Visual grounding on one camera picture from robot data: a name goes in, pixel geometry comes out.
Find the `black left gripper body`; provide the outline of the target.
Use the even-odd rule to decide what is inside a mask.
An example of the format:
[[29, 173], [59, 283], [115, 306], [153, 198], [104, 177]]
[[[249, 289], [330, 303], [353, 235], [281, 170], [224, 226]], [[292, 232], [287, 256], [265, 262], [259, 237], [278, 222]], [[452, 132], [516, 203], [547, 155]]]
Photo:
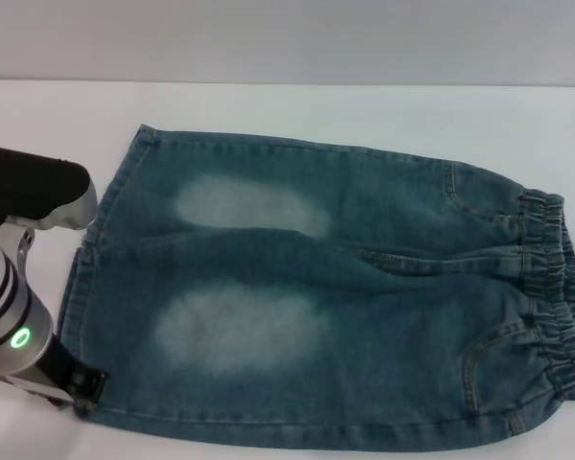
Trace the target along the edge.
[[64, 347], [55, 334], [34, 364], [34, 371], [40, 383], [67, 394], [79, 394], [86, 378], [85, 366]]

